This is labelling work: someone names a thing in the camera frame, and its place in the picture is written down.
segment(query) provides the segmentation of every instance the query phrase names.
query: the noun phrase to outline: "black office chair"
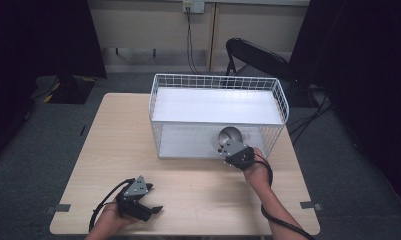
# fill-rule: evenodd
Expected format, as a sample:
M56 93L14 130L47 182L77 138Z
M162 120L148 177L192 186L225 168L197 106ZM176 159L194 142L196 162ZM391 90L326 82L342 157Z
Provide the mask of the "black office chair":
M229 57L226 76L229 76L231 70L233 76L263 77L263 73L266 73L269 77L280 80L284 92L288 93L293 90L296 82L295 77L288 62L280 55L241 38L229 39L226 43L226 49ZM234 58L246 64L239 71L235 67Z

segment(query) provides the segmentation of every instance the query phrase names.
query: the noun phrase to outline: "hand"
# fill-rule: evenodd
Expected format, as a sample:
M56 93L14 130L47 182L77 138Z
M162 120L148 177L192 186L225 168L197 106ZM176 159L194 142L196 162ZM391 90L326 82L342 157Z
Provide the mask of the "hand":
M255 161L260 161L260 162L265 162L265 160L263 160L262 158L265 159L265 157L263 156L262 151L260 151L259 148L254 147L253 148L254 153L255 153ZM243 171L244 173L244 177L247 181L247 183L253 188L253 190L255 190L256 192L259 189L262 189L264 187L270 187L269 186L269 173L268 173L268 169L262 165L262 164L258 164L258 163L253 163L252 166L250 166L249 168L245 169Z
M124 216L121 218L118 213L118 206L115 200L106 204L103 212L95 223L93 229L85 239L106 239L115 235L124 226L137 222L138 219Z

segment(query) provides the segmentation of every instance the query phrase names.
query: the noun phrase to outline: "black wire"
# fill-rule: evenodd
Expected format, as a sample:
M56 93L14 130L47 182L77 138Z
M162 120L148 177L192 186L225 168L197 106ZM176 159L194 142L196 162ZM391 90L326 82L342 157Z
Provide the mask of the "black wire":
M196 75L201 75L194 64L194 59L193 59L193 42L191 39L191 18L190 18L190 8L185 8L187 11L187 20L188 20L188 33L187 33L187 57L188 57L188 65L190 66L191 72L193 72Z
M103 208L104 205L106 204L110 204L110 203L104 203L106 202L107 199L109 199L109 197L123 184L125 183L131 183L133 182L134 179L126 179L125 181L119 183L115 188L113 188L113 190L107 194L107 196L103 199L103 201L101 201L100 204L98 204L97 208L95 210L93 210L93 215L91 216L91 220L90 220L90 225L88 226L88 231L91 232L91 230L94 227L94 223L95 223L95 219L97 218L98 213L100 212L100 210Z
M289 132L289 135L293 135L295 132L297 132L299 129L302 130L300 131L300 133L297 135L297 137L295 138L294 141L292 141L293 145L296 144L297 140L300 138L300 136L303 134L303 132L306 130L306 128L309 126L309 124L315 120L317 117L321 116L322 114L324 114L325 112L327 112L329 109L331 109L332 105L330 104L327 108L325 108L324 110L321 110L322 107L325 105L325 100L328 97L328 91L325 92L325 96L324 99L322 100L321 104L319 105L318 109L309 117L305 117L305 118L300 118L290 124L287 125L287 127L293 126L296 123L298 123L299 121L303 120L303 122L298 125L295 129L291 130Z
M264 165L264 166L268 169L269 186L271 186L271 185L272 185L272 179L273 179L273 175L274 175L274 174L273 174L273 172L272 172L272 169L271 169L271 166L269 165L268 160L266 160L264 157L260 156L259 154L256 154L256 153L255 153L254 155L255 155L255 156L258 156L259 158L261 158L261 159L264 161L264 162L262 162L262 161L256 161L256 160L255 160L253 163L260 163L260 164ZM261 211L262 211L263 216L264 216L266 219L268 219L269 221L272 221L272 222L274 222L274 223L277 223L277 224L279 224L279 225L281 225L281 226L283 226L283 227L286 227L286 228L290 229L291 231L294 231L294 232L296 232L296 233L299 233L300 235L304 236L304 237L307 238L307 239L310 239L310 240L313 240L313 239L314 239L309 233L307 233L307 232L304 231L303 229L298 228L297 226L294 226L294 225L291 224L291 223L285 222L285 221L283 221L283 220L281 220L281 219L278 219L278 218L276 218L276 217L271 216L268 212L266 212L265 208L263 208L263 204L261 205Z
M281 220L279 218L271 216L268 212L266 212L265 208L263 207L263 204L260 206L260 210L262 212L262 215L266 219L268 219L269 221L277 223L277 224L279 224L279 225L281 225L281 226L283 226L285 228L288 228L291 231L296 232L296 233L302 235L303 237L305 237L305 238L307 238L309 240L314 240L314 238L309 233L307 233L305 230L303 230L303 229L301 229L301 228L299 228L299 227L297 227L297 226L295 226L295 225L293 225L291 223L283 221L283 220Z
M332 107L332 105L328 106L326 109L324 109L319 115L324 114L325 112L327 112L328 110L330 110ZM317 118L317 116L315 116L313 119L309 120L303 127L303 129L300 131L300 133L297 135L296 139L294 139L293 141L293 145L296 144L297 140L300 138L300 136L302 135L302 133L306 130L306 128L309 126L309 124L315 119Z
M108 202L108 203L103 204L103 206L106 206L106 205L109 205L109 204L117 204L117 203L116 202Z

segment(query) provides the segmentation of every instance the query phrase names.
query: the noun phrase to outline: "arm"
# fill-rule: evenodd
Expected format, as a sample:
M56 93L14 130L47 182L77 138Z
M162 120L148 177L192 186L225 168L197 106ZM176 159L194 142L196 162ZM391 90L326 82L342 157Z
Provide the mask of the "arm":
M262 152L258 148L254 148L255 154L263 157ZM264 161L259 157L255 157L256 161ZM294 226L301 228L300 224L293 218L293 216L284 208L278 197L272 191L269 185L268 170L262 164L253 164L251 167L244 170L244 177L247 183L253 188L263 204L266 212L271 216L281 219L285 222L291 223ZM302 235L293 232L277 223L269 221L272 235L275 240L279 239L306 239Z
M133 217L119 217L116 202L106 204L103 212L98 218L91 232L85 238L86 240L103 240L115 235L119 229L126 225L133 224L138 220Z

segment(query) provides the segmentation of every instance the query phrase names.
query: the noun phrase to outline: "white wire basket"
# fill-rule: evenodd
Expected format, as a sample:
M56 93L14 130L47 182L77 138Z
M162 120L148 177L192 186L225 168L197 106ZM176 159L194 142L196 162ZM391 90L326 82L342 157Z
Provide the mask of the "white wire basket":
M221 159L218 135L228 126L268 157L288 114L276 78L157 74L149 103L159 158Z

